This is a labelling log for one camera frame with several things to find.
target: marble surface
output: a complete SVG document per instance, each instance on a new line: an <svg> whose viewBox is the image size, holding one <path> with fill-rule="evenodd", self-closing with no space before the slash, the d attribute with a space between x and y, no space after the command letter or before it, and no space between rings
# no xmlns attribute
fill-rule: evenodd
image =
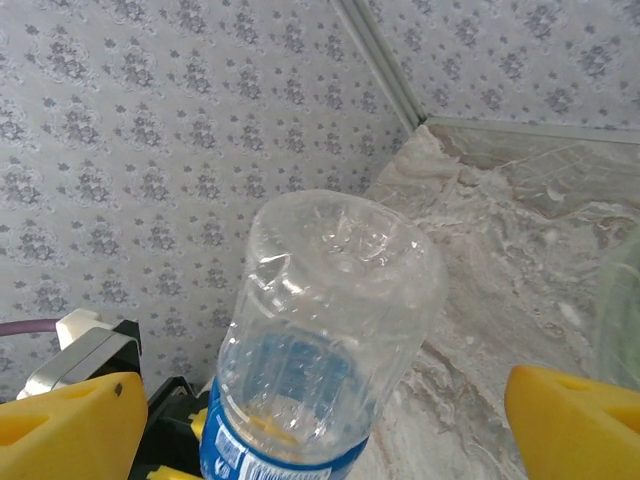
<svg viewBox="0 0 640 480"><path fill-rule="evenodd" d="M638 185L637 145L420 127L368 197L440 246L450 294L349 480L526 478L509 371L595 374L597 272Z"/></svg>

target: floral wallpaper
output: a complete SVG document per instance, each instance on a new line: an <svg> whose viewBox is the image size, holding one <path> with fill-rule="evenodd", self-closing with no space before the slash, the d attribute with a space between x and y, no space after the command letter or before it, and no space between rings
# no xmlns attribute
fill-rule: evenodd
<svg viewBox="0 0 640 480"><path fill-rule="evenodd" d="M363 0L429 115L640 129L638 0Z"/></svg>
<svg viewBox="0 0 640 480"><path fill-rule="evenodd" d="M360 193L405 139L328 2L0 2L0 321L138 319L204 382L269 198ZM0 339L0 397L56 351Z"/></svg>

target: clear plastic bottle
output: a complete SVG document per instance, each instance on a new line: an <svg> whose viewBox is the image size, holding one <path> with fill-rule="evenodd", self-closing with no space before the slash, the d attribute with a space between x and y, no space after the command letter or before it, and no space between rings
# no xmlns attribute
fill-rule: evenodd
<svg viewBox="0 0 640 480"><path fill-rule="evenodd" d="M266 204L246 257L205 478L342 479L445 300L444 263L400 214L324 190Z"/></svg>

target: black plastic part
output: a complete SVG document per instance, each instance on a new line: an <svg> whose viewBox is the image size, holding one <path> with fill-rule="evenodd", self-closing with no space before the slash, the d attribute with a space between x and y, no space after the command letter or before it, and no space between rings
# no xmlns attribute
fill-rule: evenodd
<svg viewBox="0 0 640 480"><path fill-rule="evenodd" d="M149 419L129 480L146 479L160 465L200 477L199 443L189 416L208 401L208 393L196 397L183 377L168 379L149 400Z"/></svg>

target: purple cable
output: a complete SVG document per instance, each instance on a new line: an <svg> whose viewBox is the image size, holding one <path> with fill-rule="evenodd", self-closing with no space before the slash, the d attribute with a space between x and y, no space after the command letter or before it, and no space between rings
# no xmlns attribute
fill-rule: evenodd
<svg viewBox="0 0 640 480"><path fill-rule="evenodd" d="M19 335L21 333L55 332L58 320L58 318L40 318L38 320L0 323L0 337Z"/></svg>

